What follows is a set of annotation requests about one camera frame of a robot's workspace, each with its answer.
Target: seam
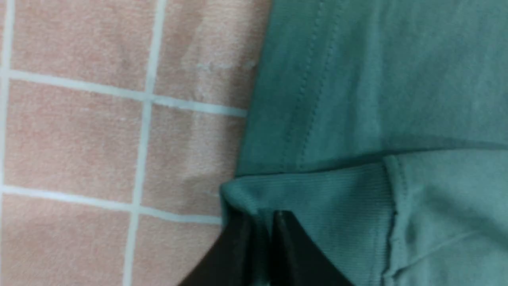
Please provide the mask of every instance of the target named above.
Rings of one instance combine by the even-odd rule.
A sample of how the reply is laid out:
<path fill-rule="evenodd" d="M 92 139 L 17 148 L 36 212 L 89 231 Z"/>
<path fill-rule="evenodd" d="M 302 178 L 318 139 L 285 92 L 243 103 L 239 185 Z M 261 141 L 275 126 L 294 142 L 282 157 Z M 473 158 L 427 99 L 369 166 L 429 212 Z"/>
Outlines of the seam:
<path fill-rule="evenodd" d="M 449 239 L 439 243 L 438 245 L 436 245 L 435 247 L 430 249 L 427 253 L 419 255 L 418 257 L 412 259 L 409 263 L 407 263 L 407 265 L 405 265 L 405 266 L 401 267 L 400 269 L 398 269 L 397 272 L 395 272 L 395 274 L 393 275 L 393 277 L 399 276 L 405 270 L 411 268 L 412 266 L 414 266 L 417 263 L 421 262 L 425 258 L 433 255 L 434 253 L 438 252 L 440 249 L 445 248 L 445 247 L 447 247 L 447 246 L 449 246 L 449 245 L 451 245 L 453 243 L 459 242 L 461 240 L 468 239 L 469 237 L 474 236 L 474 235 L 476 235 L 478 233 L 481 233 L 481 231 L 480 230 L 472 230 L 472 231 L 469 231 L 469 232 L 466 232 L 466 233 L 458 234 L 458 235 L 456 235 L 456 236 L 454 236 L 452 238 L 449 238 Z"/>
<path fill-rule="evenodd" d="M 407 178 L 406 178 L 406 175 L 404 172 L 404 165 L 402 164 L 402 161 L 399 159 L 398 156 L 394 156 L 394 158 L 397 161 L 397 165 L 398 165 L 397 172 L 398 172 L 399 178 L 402 183 L 402 194 L 401 194 L 402 200 L 399 202 L 395 201 L 395 207 L 396 207 L 396 210 L 398 210 L 401 205 L 405 205 L 407 202 L 408 184 L 407 184 Z M 395 247 L 397 248 L 397 253 L 399 253 L 399 254 L 402 253 L 401 240 L 397 238 L 397 240 L 394 241 L 394 244 L 395 244 Z M 397 273 L 401 269 L 400 261 L 397 261 L 397 265 L 396 265 L 395 269 L 397 269 L 395 273 Z M 398 282 L 395 278 L 396 278 L 396 275 L 392 275 L 392 283 L 393 283 L 393 285 L 398 285 Z"/>
<path fill-rule="evenodd" d="M 386 162 L 386 160 L 389 160 L 389 159 L 385 159 L 385 162 L 383 164 L 383 170 L 384 170 L 385 176 L 388 180 L 389 190 L 390 190 L 390 198 L 391 198 L 391 203 L 392 203 L 393 209 L 392 209 L 392 217 L 390 220 L 390 228 L 389 228 L 388 239 L 387 239 L 387 254 L 386 254 L 387 255 L 386 256 L 387 264 L 386 264 L 385 269 L 383 270 L 380 285 L 394 286 L 395 281 L 394 281 L 393 277 L 390 275 L 390 273 L 391 273 L 392 268 L 395 267 L 393 265 L 394 261 L 393 261 L 392 253 L 394 251 L 397 251 L 396 248 L 397 248 L 397 243 L 399 241 L 398 239 L 393 237 L 393 235 L 395 233 L 395 222 L 397 220 L 398 212 L 397 212 L 397 204 L 395 201 L 395 183 L 391 179 L 390 172 L 389 172 L 389 169 L 387 166 L 388 163 Z"/>
<path fill-rule="evenodd" d="M 288 130 L 288 133 L 286 134 L 286 137 L 285 137 L 285 142 L 284 142 L 285 148 L 283 151 L 282 162 L 281 162 L 281 166 L 280 166 L 280 169 L 282 172 L 284 172 L 286 170 L 288 156 L 289 156 L 288 155 L 288 148 L 289 148 L 291 139 L 293 137 L 293 134 L 295 133 L 296 117 L 297 117 L 298 111 L 301 109 L 303 96 L 304 96 L 304 93 L 307 89 L 307 83 L 308 83 L 308 78 L 309 78 L 309 74 L 310 74 L 310 65 L 312 63 L 312 57 L 314 56 L 315 41 L 317 39 L 318 28 L 320 26 L 320 20 L 323 15 L 323 2 L 324 1 L 325 0 L 320 0 L 320 2 L 319 2 L 319 8 L 317 10 L 316 17 L 314 20 L 314 27 L 312 28 L 312 36 L 310 38 L 309 49 L 307 51 L 307 57 L 305 59 L 305 72 L 303 73 L 302 78 L 301 78 L 301 84 L 300 84 L 300 88 L 299 88 L 298 97 L 296 100 L 295 108 L 293 109 L 292 118 L 291 118 L 290 125 L 289 125 L 290 129 Z"/>
<path fill-rule="evenodd" d="M 314 106 L 312 107 L 312 114 L 311 114 L 311 118 L 310 118 L 310 122 L 309 122 L 309 127 L 307 130 L 307 134 L 305 135 L 305 139 L 304 139 L 304 143 L 303 143 L 303 147 L 302 147 L 302 152 L 300 153 L 300 157 L 298 159 L 298 167 L 297 167 L 298 170 L 303 169 L 303 162 L 305 161 L 305 156 L 306 156 L 307 148 L 308 148 L 309 141 L 310 141 L 310 135 L 312 134 L 312 132 L 315 128 L 315 119 L 316 119 L 316 116 L 318 113 L 318 107 L 321 103 L 323 90 L 325 89 L 325 82 L 329 76 L 330 61 L 331 61 L 333 53 L 336 51 L 336 45 L 334 45 L 334 43 L 337 40 L 337 34 L 338 34 L 338 30 L 339 30 L 339 20 L 340 20 L 340 16 L 342 13 L 342 4 L 336 5 L 336 9 L 337 9 L 337 12 L 335 13 L 335 19 L 334 19 L 334 24 L 333 24 L 333 28 L 332 28 L 332 37 L 330 38 L 330 44 L 328 45 L 328 48 L 327 48 L 325 69 L 323 72 L 323 76 L 320 79 L 320 89 L 317 93 L 317 97 L 316 97 Z"/>

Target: fabric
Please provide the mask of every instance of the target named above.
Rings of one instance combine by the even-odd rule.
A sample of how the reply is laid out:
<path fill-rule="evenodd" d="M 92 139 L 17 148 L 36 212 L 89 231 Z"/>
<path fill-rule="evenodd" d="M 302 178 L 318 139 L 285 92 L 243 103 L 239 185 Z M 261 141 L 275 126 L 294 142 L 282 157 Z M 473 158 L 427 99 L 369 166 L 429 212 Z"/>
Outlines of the fabric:
<path fill-rule="evenodd" d="M 237 166 L 258 224 L 293 211 L 357 285 L 508 277 L 508 3 L 276 0 Z"/>
<path fill-rule="evenodd" d="M 271 0 L 0 0 L 2 286 L 175 286 L 221 231 Z"/>

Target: green shirt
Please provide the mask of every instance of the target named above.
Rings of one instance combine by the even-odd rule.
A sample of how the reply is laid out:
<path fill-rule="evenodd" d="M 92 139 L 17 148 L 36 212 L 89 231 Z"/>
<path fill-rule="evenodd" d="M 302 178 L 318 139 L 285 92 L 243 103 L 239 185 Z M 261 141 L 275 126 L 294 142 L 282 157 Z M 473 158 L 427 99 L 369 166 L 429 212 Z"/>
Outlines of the green shirt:
<path fill-rule="evenodd" d="M 508 281 L 508 2 L 274 0 L 225 210 L 355 285 Z"/>

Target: folded fabric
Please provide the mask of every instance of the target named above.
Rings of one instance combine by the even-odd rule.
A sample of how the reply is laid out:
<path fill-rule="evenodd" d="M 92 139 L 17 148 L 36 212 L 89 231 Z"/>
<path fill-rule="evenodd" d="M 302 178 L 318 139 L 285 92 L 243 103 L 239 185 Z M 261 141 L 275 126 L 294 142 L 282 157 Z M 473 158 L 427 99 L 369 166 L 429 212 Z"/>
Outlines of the folded fabric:
<path fill-rule="evenodd" d="M 275 0 L 231 209 L 355 285 L 508 281 L 508 2 Z"/>

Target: pink towel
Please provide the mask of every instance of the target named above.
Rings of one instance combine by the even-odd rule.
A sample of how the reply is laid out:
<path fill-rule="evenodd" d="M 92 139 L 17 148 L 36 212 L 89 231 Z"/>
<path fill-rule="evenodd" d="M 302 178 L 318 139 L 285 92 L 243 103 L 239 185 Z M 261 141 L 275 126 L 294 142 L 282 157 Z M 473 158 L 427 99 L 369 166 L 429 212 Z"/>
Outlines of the pink towel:
<path fill-rule="evenodd" d="M 2 286 L 177 285 L 220 231 L 270 0 L 0 0 Z"/>

